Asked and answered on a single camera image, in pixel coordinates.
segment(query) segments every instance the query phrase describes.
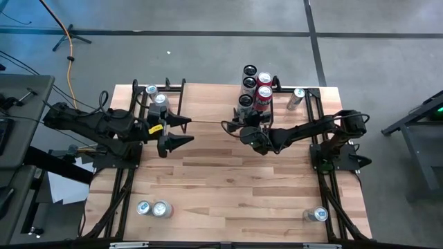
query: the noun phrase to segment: gray floor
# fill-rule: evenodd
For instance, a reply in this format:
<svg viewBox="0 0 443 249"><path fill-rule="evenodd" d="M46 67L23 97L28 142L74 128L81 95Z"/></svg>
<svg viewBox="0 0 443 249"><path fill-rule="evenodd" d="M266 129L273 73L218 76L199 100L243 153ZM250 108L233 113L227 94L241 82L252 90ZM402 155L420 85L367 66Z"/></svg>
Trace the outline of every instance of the gray floor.
<svg viewBox="0 0 443 249"><path fill-rule="evenodd" d="M308 31L302 0L131 0L47 1L65 24L78 28L125 30ZM442 33L440 0L312 0L318 32ZM4 10L32 27L56 28L37 1L10 1ZM0 25L16 24L0 15ZM57 35L0 35L0 49L41 74L54 75L67 91L65 42ZM72 83L78 99L96 105L101 90L115 84L179 82L238 84L247 63L280 76L293 86L318 86L309 38L293 37L104 37L74 43ZM442 90L441 39L319 39L328 86L337 86L343 108L369 113L360 154L373 160L363 169L363 195L373 237L379 241L443 247L442 202L410 204L405 194L419 181L401 134L380 130ZM25 73L0 59L8 72ZM52 94L50 102L61 99ZM33 140L41 149L76 143L46 127ZM40 240L74 237L81 205L43 212L47 233ZM17 236L15 243L32 241Z"/></svg>

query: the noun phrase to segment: white paper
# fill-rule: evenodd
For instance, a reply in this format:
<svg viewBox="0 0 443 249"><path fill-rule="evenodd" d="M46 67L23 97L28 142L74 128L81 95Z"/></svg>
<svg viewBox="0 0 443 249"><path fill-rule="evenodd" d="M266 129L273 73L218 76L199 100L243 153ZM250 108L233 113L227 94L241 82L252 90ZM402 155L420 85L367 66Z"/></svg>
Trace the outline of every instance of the white paper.
<svg viewBox="0 0 443 249"><path fill-rule="evenodd" d="M83 164L81 158L75 159L75 165L93 172L92 163ZM88 197L89 185L50 172L48 177L54 203L61 200L63 200L63 204L75 203L84 201Z"/></svg>

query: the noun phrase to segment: tripod stand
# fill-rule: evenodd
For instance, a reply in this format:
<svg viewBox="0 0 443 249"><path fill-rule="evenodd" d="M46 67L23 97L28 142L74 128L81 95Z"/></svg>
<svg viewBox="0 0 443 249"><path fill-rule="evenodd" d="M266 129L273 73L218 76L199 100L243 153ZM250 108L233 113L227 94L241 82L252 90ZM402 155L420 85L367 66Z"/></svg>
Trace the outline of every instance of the tripod stand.
<svg viewBox="0 0 443 249"><path fill-rule="evenodd" d="M55 15L53 14L53 12L49 9L49 7L42 1L40 0L40 3L45 7L45 9L49 12L49 14L51 14L51 16L53 17L53 19L57 22L58 26L60 26L60 28L63 30L63 25L62 23L60 23L60 21L57 19L57 17L55 17ZM78 35L74 35L71 34L71 31L73 30L74 26L72 24L69 24L69 27L66 29L68 31L69 37L70 38L76 38L79 39L80 41L86 42L88 44L91 44L92 41L85 39L81 36ZM60 44L62 44L62 42L66 39L66 34L62 36L62 38L58 41L58 43L54 46L53 51L55 52L57 50L57 48L60 46Z"/></svg>

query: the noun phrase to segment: aluminum can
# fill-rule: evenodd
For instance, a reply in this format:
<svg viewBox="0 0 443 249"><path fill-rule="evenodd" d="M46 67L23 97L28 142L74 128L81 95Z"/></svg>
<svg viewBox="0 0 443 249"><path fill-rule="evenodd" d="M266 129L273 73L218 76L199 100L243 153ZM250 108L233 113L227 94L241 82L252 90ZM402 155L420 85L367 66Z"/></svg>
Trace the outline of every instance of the aluminum can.
<svg viewBox="0 0 443 249"><path fill-rule="evenodd" d="M303 212L303 219L308 222L326 221L327 211L324 207L314 207Z"/></svg>
<svg viewBox="0 0 443 249"><path fill-rule="evenodd" d="M251 97L255 95L257 90L257 81L253 77L245 77L242 82L240 95L247 94Z"/></svg>
<svg viewBox="0 0 443 249"><path fill-rule="evenodd" d="M255 94L253 108L257 111L266 111L272 101L272 88L270 86L261 86Z"/></svg>
<svg viewBox="0 0 443 249"><path fill-rule="evenodd" d="M272 75L267 72L261 72L257 76L257 87L269 86L272 87Z"/></svg>
<svg viewBox="0 0 443 249"><path fill-rule="evenodd" d="M151 212L151 204L148 201L141 201L137 205L137 212L141 215L146 215Z"/></svg>
<svg viewBox="0 0 443 249"><path fill-rule="evenodd" d="M253 102L254 99L247 94L241 95L238 98L237 114L239 116L240 122L243 122L243 120L248 116L248 114L252 112Z"/></svg>
<svg viewBox="0 0 443 249"><path fill-rule="evenodd" d="M154 101L155 96L159 94L159 90L156 85L150 84L146 86L146 93L152 101Z"/></svg>
<svg viewBox="0 0 443 249"><path fill-rule="evenodd" d="M243 68L242 81L245 77L254 77L257 74L257 68L254 65L246 65Z"/></svg>
<svg viewBox="0 0 443 249"><path fill-rule="evenodd" d="M158 107L167 107L170 108L168 97L162 93L155 95L154 103Z"/></svg>
<svg viewBox="0 0 443 249"><path fill-rule="evenodd" d="M302 99L305 97L305 95L306 95L305 90L294 89L286 108L290 111L295 110L298 107L298 105L302 102Z"/></svg>
<svg viewBox="0 0 443 249"><path fill-rule="evenodd" d="M157 201L152 206L152 214L158 218L169 218L174 213L174 208L167 201Z"/></svg>

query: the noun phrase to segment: wooden table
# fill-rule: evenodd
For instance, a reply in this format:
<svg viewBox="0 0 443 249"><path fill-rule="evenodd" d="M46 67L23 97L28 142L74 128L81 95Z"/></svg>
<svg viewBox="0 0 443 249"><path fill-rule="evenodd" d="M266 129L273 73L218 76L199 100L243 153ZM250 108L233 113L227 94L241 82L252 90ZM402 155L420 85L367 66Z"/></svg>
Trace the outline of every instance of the wooden table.
<svg viewBox="0 0 443 249"><path fill-rule="evenodd" d="M131 91L130 85L116 85L111 107L128 109ZM320 92L325 114L342 109L337 88L323 87ZM132 187L125 240L327 241L324 223L302 220L303 210L321 205L317 175L309 162L311 139L293 143L280 155L257 154L220 127L220 121L232 119L238 93L239 86L233 85L185 85L181 115L192 118L188 134L195 140L169 153L167 158L157 156L156 142L144 146ZM295 111L286 110L289 96L288 93L274 95L274 128L307 122L304 100ZM170 93L168 97L176 113L179 94ZM182 134L180 127L170 131ZM84 233L92 229L109 206L115 173L115 169L103 170L92 182ZM337 172L337 181L344 210L362 233L370 237L356 176ZM174 206L172 218L137 214L139 201L160 199ZM120 211L116 214L113 233L118 227ZM334 211L331 216L338 235Z"/></svg>

